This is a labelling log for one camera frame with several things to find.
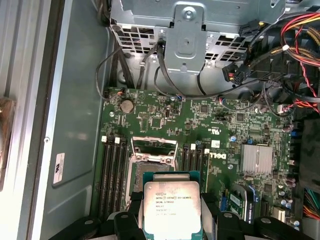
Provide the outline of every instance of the black dimm slot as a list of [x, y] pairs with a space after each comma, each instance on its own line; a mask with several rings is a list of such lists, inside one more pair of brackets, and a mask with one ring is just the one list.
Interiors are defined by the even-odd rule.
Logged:
[[194, 151], [189, 151], [188, 154], [188, 169], [187, 171], [191, 171], [193, 169], [194, 161], [193, 161]]
[[116, 197], [116, 188], [117, 188], [117, 178], [118, 178], [118, 168], [120, 161], [121, 146], [119, 144], [115, 145], [114, 149], [114, 157], [112, 161], [112, 179], [110, 181], [110, 200], [109, 200], [109, 208], [108, 208], [108, 216], [109, 214], [115, 211], [115, 197]]
[[101, 184], [100, 184], [100, 199], [99, 199], [99, 214], [98, 217], [100, 220], [103, 220], [103, 216], [106, 210], [106, 198], [108, 197], [108, 175], [110, 168], [110, 158], [114, 147], [107, 143], [104, 146], [104, 153], [103, 153], [103, 168], [101, 173]]
[[121, 210], [121, 200], [122, 200], [122, 192], [124, 190], [124, 172], [125, 172], [125, 164], [127, 160], [127, 143], [121, 144], [120, 150], [120, 161], [119, 161], [119, 178], [118, 178], [118, 191], [117, 191], [117, 203], [115, 211], [118, 212]]
[[182, 161], [181, 161], [181, 167], [180, 170], [181, 171], [186, 171], [186, 160], [187, 160], [187, 155], [188, 155], [188, 150], [187, 149], [183, 149], [182, 151]]
[[106, 198], [105, 198], [105, 211], [104, 211], [104, 219], [107, 220], [110, 212], [110, 184], [112, 180], [112, 167], [114, 163], [114, 158], [115, 158], [115, 146], [112, 146], [112, 151], [110, 151], [110, 155], [107, 157], [109, 160], [108, 162], [108, 172], [107, 172], [107, 190], [106, 190]]

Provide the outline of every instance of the yellow wire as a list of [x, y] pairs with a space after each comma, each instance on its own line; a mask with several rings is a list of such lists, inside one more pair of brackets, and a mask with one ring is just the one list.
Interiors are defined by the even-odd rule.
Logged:
[[308, 23], [311, 23], [311, 22], [314, 22], [314, 21], [317, 21], [317, 20], [320, 20], [320, 14], [317, 14], [315, 16], [309, 17], [306, 20], [300, 21], [298, 23], [295, 23], [295, 24], [289, 26], [287, 30], [292, 29], [292, 28], [294, 28], [296, 26], [299, 26], [299, 25], [302, 25], [302, 24], [308, 24]]

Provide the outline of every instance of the screw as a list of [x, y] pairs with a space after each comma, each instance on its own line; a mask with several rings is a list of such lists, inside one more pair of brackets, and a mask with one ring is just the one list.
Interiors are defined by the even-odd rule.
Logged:
[[50, 142], [50, 138], [46, 136], [43, 141], [47, 144], [48, 142]]
[[271, 221], [268, 218], [261, 218], [261, 222], [263, 222], [264, 224], [270, 224]]
[[223, 216], [225, 216], [226, 218], [232, 218], [232, 214], [229, 212], [226, 212], [225, 214], [223, 214]]
[[186, 19], [191, 19], [192, 17], [193, 17], [193, 13], [192, 13], [192, 11], [186, 11], [185, 12], [185, 18]]

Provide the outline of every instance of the ram slot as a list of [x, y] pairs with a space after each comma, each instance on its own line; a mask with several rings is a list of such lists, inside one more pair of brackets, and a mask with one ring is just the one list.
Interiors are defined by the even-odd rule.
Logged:
[[190, 150], [188, 154], [188, 169], [187, 171], [192, 171], [194, 169], [195, 161], [194, 161], [195, 150]]
[[188, 153], [189, 153], [189, 144], [184, 144], [183, 145], [183, 150], [182, 150], [182, 160], [181, 160], [181, 171], [188, 171]]
[[121, 153], [121, 146], [120, 144], [115, 144], [113, 158], [112, 158], [112, 168], [110, 174], [110, 181], [109, 181], [109, 189], [108, 189], [108, 204], [107, 210], [105, 211], [105, 219], [107, 220], [108, 216], [114, 212], [115, 208], [115, 198], [116, 198], [116, 189], [117, 189], [117, 177], [118, 177], [118, 170], [119, 170], [119, 161], [120, 161], [120, 154]]
[[103, 153], [103, 167], [101, 173], [101, 183], [100, 183], [100, 199], [99, 199], [99, 214], [98, 217], [100, 220], [103, 220], [104, 213], [106, 211], [106, 200], [108, 198], [108, 185], [109, 185], [109, 174], [112, 168], [112, 155], [114, 151], [114, 143], [107, 142], [104, 146]]
[[125, 167], [126, 161], [128, 159], [128, 145], [127, 142], [121, 143], [120, 158], [119, 158], [119, 176], [118, 176], [118, 189], [116, 197], [116, 208], [115, 211], [121, 210], [122, 193], [124, 191], [124, 177], [125, 177]]

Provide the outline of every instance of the green circuit board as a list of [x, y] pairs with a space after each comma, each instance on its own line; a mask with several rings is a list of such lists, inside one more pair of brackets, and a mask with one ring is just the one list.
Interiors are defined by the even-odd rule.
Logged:
[[[148, 90], [120, 91], [110, 88], [110, 96], [117, 93], [119, 96], [103, 105], [91, 215], [104, 220], [111, 212], [125, 210], [128, 204], [126, 194], [130, 195], [141, 184], [135, 176], [148, 169], [154, 172], [153, 166], [144, 166], [143, 170], [137, 162], [129, 170], [129, 159], [135, 153], [133, 137], [176, 141], [175, 165], [163, 164], [161, 167], [165, 169], [161, 170], [200, 171], [201, 191], [214, 193], [218, 199], [232, 184], [251, 186], [255, 189], [256, 217], [260, 215], [262, 199], [268, 202], [268, 212], [272, 215], [273, 207], [280, 205], [278, 192], [284, 191], [286, 196], [291, 196], [292, 189], [285, 184], [291, 136], [282, 130], [289, 124], [288, 119], [277, 118], [268, 112], [261, 113], [266, 106], [260, 104], [248, 110], [229, 111], [221, 106], [217, 98], [185, 100]], [[224, 104], [232, 109], [242, 109], [249, 103], [228, 99]], [[108, 146], [106, 142], [109, 138], [113, 141], [117, 138], [122, 147]], [[164, 148], [163, 142], [157, 144], [158, 149]], [[270, 147], [272, 171], [243, 172], [241, 160], [244, 145]], [[106, 158], [112, 157], [107, 148], [111, 151], [118, 148], [114, 155], [117, 158], [121, 156], [123, 160], [115, 161], [113, 165], [107, 163]], [[198, 150], [198, 153], [191, 154], [191, 150]]]

